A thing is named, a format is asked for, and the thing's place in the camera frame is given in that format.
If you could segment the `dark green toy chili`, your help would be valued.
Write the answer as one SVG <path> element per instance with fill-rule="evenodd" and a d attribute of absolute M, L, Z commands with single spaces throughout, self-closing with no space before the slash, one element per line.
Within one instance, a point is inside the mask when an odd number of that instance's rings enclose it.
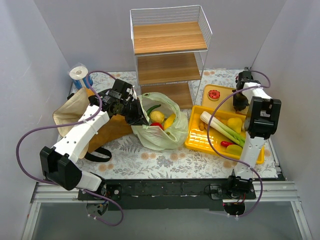
<path fill-rule="evenodd" d="M 151 106 L 147 111 L 147 116 L 149 116 L 151 114 L 151 112 L 157 108 L 159 108 L 161 105 L 160 104 L 157 104 L 157 105 L 154 105 L 154 106 Z"/>

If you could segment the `red toy pepper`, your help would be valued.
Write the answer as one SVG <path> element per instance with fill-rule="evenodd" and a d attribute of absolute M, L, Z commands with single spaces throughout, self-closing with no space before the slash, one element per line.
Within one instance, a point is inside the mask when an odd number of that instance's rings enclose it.
<path fill-rule="evenodd" d="M 152 127 L 159 127 L 160 129 L 164 130 L 164 127 L 161 123 L 158 123 L 158 122 L 153 122 L 150 124 L 150 126 Z"/>

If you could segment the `yellow toy lemon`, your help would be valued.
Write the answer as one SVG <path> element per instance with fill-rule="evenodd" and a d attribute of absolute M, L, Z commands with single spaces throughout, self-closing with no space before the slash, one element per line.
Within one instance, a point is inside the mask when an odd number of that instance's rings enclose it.
<path fill-rule="evenodd" d="M 150 113 L 149 118 L 152 123 L 162 124 L 165 120 L 165 115 L 161 111 L 154 110 Z"/>

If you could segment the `light green plastic bag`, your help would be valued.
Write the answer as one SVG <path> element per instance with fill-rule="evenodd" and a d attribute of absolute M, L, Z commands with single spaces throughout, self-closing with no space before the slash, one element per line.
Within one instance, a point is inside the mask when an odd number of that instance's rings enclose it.
<path fill-rule="evenodd" d="M 188 118 L 187 115 L 180 110 L 179 105 L 169 97 L 159 92 L 149 92 L 139 95 L 144 110 L 154 105 L 161 105 L 157 108 L 167 119 L 171 114 L 175 114 L 174 123 L 167 129 L 162 130 L 158 126 L 149 125 L 133 125 L 132 131 L 139 138 L 141 144 L 151 150 L 163 151 L 172 150 L 180 147 L 188 135 Z"/>

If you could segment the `brown bread slice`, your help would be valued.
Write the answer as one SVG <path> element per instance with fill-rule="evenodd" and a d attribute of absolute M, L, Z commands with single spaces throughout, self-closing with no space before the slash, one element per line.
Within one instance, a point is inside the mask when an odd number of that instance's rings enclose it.
<path fill-rule="evenodd" d="M 246 108 L 242 109 L 242 110 L 235 110 L 235 113 L 236 114 L 239 114 L 239 115 L 246 115 L 248 113 L 248 110 L 249 110 L 249 106 L 247 106 Z"/>

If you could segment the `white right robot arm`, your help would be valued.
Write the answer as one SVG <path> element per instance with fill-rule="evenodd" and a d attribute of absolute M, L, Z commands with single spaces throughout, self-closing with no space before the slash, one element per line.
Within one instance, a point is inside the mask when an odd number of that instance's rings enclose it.
<path fill-rule="evenodd" d="M 264 91 L 264 86 L 255 80 L 250 70 L 238 74 L 233 91 L 233 108 L 248 107 L 245 121 L 245 143 L 239 163 L 227 179 L 226 192 L 231 198 L 245 197 L 254 191 L 253 169 L 261 150 L 270 136 L 274 135 L 279 123 L 282 102 Z"/>

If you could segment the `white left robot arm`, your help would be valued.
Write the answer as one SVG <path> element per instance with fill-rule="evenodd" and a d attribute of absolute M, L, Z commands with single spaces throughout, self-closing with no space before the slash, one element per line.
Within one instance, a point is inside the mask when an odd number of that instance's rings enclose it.
<path fill-rule="evenodd" d="M 43 175 L 70 191 L 75 188 L 97 191 L 102 178 L 80 170 L 76 163 L 82 151 L 113 116 L 121 115 L 128 125 L 148 123 L 133 85 L 116 79 L 112 88 L 88 97 L 89 104 L 79 121 L 53 147 L 40 151 Z"/>

